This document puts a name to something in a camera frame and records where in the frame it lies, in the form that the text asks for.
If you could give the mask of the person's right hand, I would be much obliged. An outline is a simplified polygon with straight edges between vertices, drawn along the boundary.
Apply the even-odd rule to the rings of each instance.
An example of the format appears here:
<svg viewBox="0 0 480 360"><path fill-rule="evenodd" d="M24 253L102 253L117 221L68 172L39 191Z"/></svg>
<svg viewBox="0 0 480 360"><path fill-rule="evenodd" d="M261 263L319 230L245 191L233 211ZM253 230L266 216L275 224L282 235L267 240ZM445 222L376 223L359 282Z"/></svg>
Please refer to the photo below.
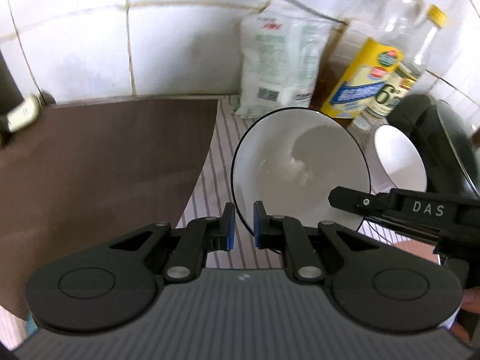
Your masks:
<svg viewBox="0 0 480 360"><path fill-rule="evenodd" d="M479 321L479 287L465 289L459 314L450 331L465 344L470 345L475 327Z"/></svg>

